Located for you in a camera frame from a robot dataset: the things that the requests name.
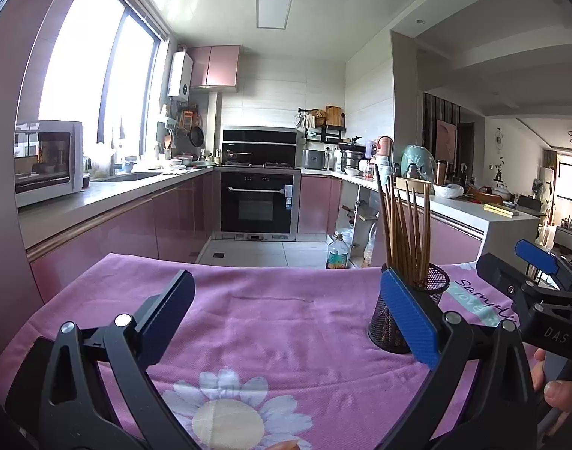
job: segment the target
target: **pink cabinet door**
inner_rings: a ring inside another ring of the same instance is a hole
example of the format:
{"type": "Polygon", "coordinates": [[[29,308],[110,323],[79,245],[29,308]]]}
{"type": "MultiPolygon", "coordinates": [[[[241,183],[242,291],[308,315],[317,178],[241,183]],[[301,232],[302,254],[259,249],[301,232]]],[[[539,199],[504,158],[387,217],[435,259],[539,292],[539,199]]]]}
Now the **pink cabinet door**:
{"type": "Polygon", "coordinates": [[[192,262],[197,258],[194,239],[194,189],[186,181],[153,197],[159,258],[192,262]]]}
{"type": "Polygon", "coordinates": [[[203,208],[205,224],[205,241],[213,233],[213,174],[203,175],[203,208]]]}
{"type": "Polygon", "coordinates": [[[327,233],[331,196],[331,177],[300,178],[299,233],[327,233]]]}
{"type": "Polygon", "coordinates": [[[33,261],[32,273],[44,302],[110,252],[159,258],[152,201],[89,229],[33,261]]]}
{"type": "Polygon", "coordinates": [[[214,45],[211,47],[207,87],[236,86],[239,45],[214,45]]]}
{"type": "MultiPolygon", "coordinates": [[[[419,214],[419,223],[423,225],[423,214],[419,214]]],[[[384,245],[384,226],[378,220],[375,234],[374,253],[371,266],[378,267],[386,262],[384,245]]],[[[436,265],[462,264],[477,260],[482,241],[432,216],[430,242],[430,262],[436,265]]]]}
{"type": "Polygon", "coordinates": [[[186,52],[192,58],[192,75],[190,77],[190,88],[204,88],[207,85],[207,74],[209,73],[211,48],[190,47],[186,52]]]}
{"type": "Polygon", "coordinates": [[[340,211],[340,198],[342,193],[342,179],[332,177],[332,188],[330,189],[330,206],[327,215],[327,234],[333,235],[336,231],[336,220],[340,211]]]}
{"type": "Polygon", "coordinates": [[[206,235],[205,230],[205,210],[204,210],[204,176],[195,177],[192,180],[194,184],[194,238],[195,238],[195,248],[200,252],[203,249],[205,242],[207,241],[208,235],[206,235]]]}

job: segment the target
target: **blue gripper pad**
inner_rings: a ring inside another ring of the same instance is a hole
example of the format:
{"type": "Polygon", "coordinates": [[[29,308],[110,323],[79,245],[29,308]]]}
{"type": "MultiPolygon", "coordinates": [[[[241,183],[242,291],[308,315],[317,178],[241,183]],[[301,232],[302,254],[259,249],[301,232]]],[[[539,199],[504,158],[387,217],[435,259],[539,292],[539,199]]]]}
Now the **blue gripper pad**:
{"type": "Polygon", "coordinates": [[[557,259],[552,253],[548,253],[540,245],[535,245],[531,241],[519,240],[515,244],[515,253],[524,259],[528,264],[532,264],[545,274],[556,274],[559,271],[557,259]]]}
{"type": "Polygon", "coordinates": [[[434,370],[440,360],[438,331],[393,269],[382,273],[380,292],[415,358],[434,370]]]}

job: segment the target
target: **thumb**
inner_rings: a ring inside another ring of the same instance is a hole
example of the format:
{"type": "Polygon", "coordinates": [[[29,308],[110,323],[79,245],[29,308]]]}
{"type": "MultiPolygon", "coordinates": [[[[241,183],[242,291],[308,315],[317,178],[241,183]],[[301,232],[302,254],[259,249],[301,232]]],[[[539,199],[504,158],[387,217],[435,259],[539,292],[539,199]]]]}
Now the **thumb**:
{"type": "Polygon", "coordinates": [[[545,400],[554,408],[570,412],[572,410],[572,381],[554,380],[546,384],[545,400]]]}

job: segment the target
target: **tiled floor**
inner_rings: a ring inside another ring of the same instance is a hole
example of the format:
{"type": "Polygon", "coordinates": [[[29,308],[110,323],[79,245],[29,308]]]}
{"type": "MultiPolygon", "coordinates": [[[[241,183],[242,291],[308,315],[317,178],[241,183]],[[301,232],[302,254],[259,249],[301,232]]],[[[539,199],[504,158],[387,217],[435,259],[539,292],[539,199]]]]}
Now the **tiled floor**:
{"type": "Polygon", "coordinates": [[[200,263],[209,266],[324,269],[326,255],[327,244],[319,241],[212,240],[200,263]]]}

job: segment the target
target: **pink tablecloth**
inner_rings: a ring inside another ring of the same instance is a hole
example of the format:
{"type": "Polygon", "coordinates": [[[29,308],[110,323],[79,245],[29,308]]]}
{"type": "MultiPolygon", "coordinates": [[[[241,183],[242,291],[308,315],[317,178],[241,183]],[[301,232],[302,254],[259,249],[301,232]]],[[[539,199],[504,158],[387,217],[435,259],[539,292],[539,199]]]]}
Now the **pink tablecloth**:
{"type": "MultiPolygon", "coordinates": [[[[410,354],[376,348],[366,329],[380,284],[377,268],[230,268],[110,254],[41,308],[0,357],[0,401],[36,337],[66,320],[87,328],[134,312],[177,270],[197,294],[149,375],[202,448],[264,450],[298,439],[302,450],[373,449],[428,372],[410,354]]],[[[440,302],[473,323],[513,317],[510,300],[469,264],[448,265],[440,302]]],[[[473,377],[469,363],[439,432],[450,429],[473,377]]],[[[122,424],[137,428],[107,367],[122,424]]]]}

